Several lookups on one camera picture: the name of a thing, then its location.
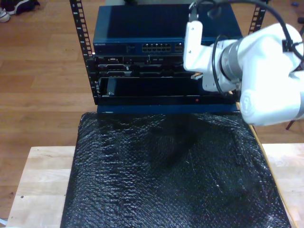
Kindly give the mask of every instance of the black rack rail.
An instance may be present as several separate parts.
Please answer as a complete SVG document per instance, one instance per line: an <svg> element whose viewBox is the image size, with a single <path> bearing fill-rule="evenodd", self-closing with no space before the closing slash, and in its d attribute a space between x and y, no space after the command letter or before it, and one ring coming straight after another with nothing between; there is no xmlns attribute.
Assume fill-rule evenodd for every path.
<svg viewBox="0 0 304 228"><path fill-rule="evenodd" d="M116 97L109 97L111 95L111 92L108 92L108 82L109 80L111 80L111 73L108 73L109 71L107 70L106 74L101 74L102 76L98 75L98 72L100 70L101 67L107 67L108 63L103 63L102 59L95 57L93 52L92 52L92 47L91 47L91 43L90 43L90 38L89 38L89 34L87 31L87 26L86 26L86 19L85 19L85 13L84 13L84 9L83 9L83 5L81 0L70 0L70 5L71 5L71 10L73 13L73 17L74 17L74 22L75 22L75 26L76 26L76 31L77 31L77 35L78 35L78 39L79 39L79 44L81 47L81 51L82 51L82 55L84 58L84 62L85 62L85 67L86 67L86 71L88 74L88 78L89 78L89 82L90 82L90 86L91 86L91 90L92 90L92 94L93 94L93 98L94 98L94 102L97 105L98 102L100 101L100 99L102 99L103 101L109 101L109 104L116 104L117 101L119 100L128 100L133 102L133 100L135 100L135 97L123 97L123 96L116 96ZM262 22L265 16L265 10L262 9L259 6L256 6L255 11L254 11L254 15L251 21L251 25L250 25L250 29L249 29L249 34L258 31L261 29L262 26ZM161 64L159 61L154 61L153 60L147 60L149 62L149 64ZM119 62L117 59L114 59L113 64L123 64L123 68L127 68L128 64L132 63L131 61L129 62ZM124 70L122 72L122 76L123 77L128 77L131 75L128 75L128 73L130 72L130 70ZM138 81L138 79L141 78L141 75L135 74L135 77L137 77L137 79L135 79L135 81ZM160 102L160 104L162 102L164 102L164 104L166 103L166 101L172 100L172 101L176 101L175 97L178 96L174 96L174 97L164 97L164 99ZM211 99L209 100L208 97L211 96L206 96L206 99L204 101L202 101L201 99L197 99L200 96L195 96L195 95L190 95L190 96L180 96L181 100L186 100L185 104L200 104L200 103L204 103L204 104L208 104L210 103ZM146 104L146 102L148 103L153 103L152 102L152 97L145 97L145 102L143 104ZM218 103L222 103L222 104L228 104L229 101L226 101L220 97L218 97L217 99Z"/></svg>

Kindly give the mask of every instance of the black shoe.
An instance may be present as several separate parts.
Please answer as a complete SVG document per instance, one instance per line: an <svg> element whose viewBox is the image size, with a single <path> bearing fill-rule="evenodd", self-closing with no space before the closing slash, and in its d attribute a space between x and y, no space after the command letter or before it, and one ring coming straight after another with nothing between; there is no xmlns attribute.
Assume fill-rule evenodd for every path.
<svg viewBox="0 0 304 228"><path fill-rule="evenodd" d="M37 0L1 0L1 7L10 15L32 11L36 5L40 6Z"/></svg>
<svg viewBox="0 0 304 228"><path fill-rule="evenodd" d="M13 0L1 0L0 7L5 9L5 11L9 14L15 14L15 6Z"/></svg>

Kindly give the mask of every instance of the wooden floor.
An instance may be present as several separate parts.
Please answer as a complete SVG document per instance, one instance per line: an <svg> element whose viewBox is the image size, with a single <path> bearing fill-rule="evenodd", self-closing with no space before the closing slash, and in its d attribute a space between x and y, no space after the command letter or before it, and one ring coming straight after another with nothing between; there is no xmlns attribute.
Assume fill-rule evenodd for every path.
<svg viewBox="0 0 304 228"><path fill-rule="evenodd" d="M83 2L93 39L98 6L104 1ZM287 0L272 2L287 23L301 28ZM96 110L68 0L40 3L35 11L0 24L0 218L4 219L30 148L75 145L81 114ZM244 35L253 8L234 6ZM267 15L264 25L272 23L275 19ZM304 143L304 121L290 131L286 126L256 130L262 143Z"/></svg>

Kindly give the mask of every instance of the blue panel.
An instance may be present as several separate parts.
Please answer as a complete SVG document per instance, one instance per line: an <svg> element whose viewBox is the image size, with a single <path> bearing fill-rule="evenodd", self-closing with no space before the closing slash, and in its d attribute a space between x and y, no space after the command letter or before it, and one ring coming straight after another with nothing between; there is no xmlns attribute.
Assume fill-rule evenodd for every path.
<svg viewBox="0 0 304 228"><path fill-rule="evenodd" d="M97 108L98 113L123 114L181 114L181 113L216 113L237 111L235 104L209 104L209 105L126 105L102 106Z"/></svg>

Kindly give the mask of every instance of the white shoe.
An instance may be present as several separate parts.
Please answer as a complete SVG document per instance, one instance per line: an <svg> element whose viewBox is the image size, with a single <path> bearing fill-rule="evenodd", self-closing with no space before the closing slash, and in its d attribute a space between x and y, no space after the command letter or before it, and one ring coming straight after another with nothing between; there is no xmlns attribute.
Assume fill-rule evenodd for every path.
<svg viewBox="0 0 304 228"><path fill-rule="evenodd" d="M5 9L0 8L0 22L7 22L10 20L10 15L5 11Z"/></svg>

